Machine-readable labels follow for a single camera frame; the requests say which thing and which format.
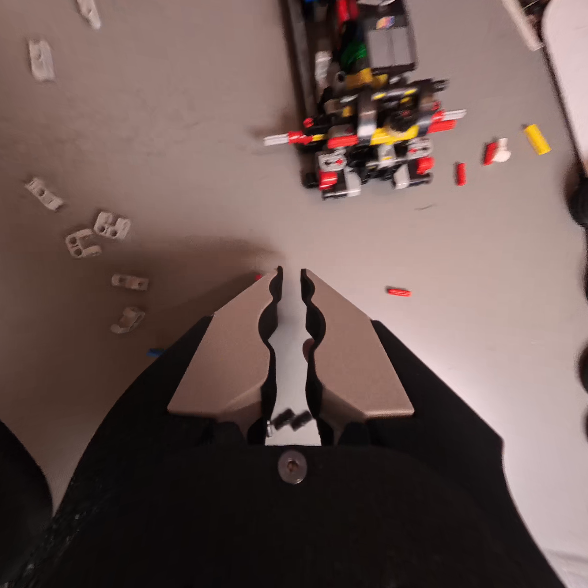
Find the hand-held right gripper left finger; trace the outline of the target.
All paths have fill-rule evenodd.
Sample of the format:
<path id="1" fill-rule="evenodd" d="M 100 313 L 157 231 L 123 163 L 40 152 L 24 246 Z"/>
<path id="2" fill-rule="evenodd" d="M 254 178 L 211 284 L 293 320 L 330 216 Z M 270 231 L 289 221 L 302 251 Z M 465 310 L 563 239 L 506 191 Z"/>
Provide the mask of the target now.
<path id="1" fill-rule="evenodd" d="M 283 268 L 262 275 L 212 315 L 167 410 L 265 433 L 276 395 L 275 352 Z"/>

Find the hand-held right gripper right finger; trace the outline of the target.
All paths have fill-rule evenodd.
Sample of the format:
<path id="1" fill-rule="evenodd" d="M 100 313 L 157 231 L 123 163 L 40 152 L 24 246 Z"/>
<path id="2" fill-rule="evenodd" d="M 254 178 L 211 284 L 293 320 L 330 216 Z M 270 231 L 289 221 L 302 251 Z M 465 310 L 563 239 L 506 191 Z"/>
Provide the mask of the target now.
<path id="1" fill-rule="evenodd" d="M 306 400 L 321 434 L 415 413 L 371 318 L 309 269 L 300 272 L 307 352 Z"/>

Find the toy brick car chassis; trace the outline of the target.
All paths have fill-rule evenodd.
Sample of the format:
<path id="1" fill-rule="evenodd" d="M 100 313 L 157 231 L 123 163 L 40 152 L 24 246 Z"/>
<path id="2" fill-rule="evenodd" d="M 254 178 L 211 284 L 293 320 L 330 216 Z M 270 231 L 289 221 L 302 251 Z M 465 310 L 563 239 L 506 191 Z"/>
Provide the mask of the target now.
<path id="1" fill-rule="evenodd" d="M 415 34 L 406 1 L 282 1 L 305 118 L 267 136 L 313 155 L 302 183 L 326 200 L 358 196 L 371 180 L 393 190 L 429 185 L 433 134 L 465 109 L 439 101 L 446 79 L 416 79 Z"/>

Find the yellow toy axle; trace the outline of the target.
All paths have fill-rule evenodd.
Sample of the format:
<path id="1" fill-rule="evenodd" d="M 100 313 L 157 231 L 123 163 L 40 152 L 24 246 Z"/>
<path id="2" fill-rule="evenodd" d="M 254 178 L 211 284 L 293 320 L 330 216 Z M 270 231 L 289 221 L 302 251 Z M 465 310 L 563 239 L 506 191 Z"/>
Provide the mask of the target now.
<path id="1" fill-rule="evenodd" d="M 549 143 L 547 142 L 540 128 L 536 124 L 525 126 L 523 132 L 531 147 L 533 148 L 533 151 L 537 155 L 546 155 L 551 151 Z"/>

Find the white book stand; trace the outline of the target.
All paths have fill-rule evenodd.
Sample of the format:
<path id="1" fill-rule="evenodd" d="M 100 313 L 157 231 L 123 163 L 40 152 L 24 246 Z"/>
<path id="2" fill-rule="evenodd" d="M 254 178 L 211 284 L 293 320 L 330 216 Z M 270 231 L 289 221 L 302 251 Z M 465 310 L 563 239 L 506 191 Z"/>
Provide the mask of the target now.
<path id="1" fill-rule="evenodd" d="M 587 174 L 587 1 L 550 1 L 541 21 L 580 165 Z"/>

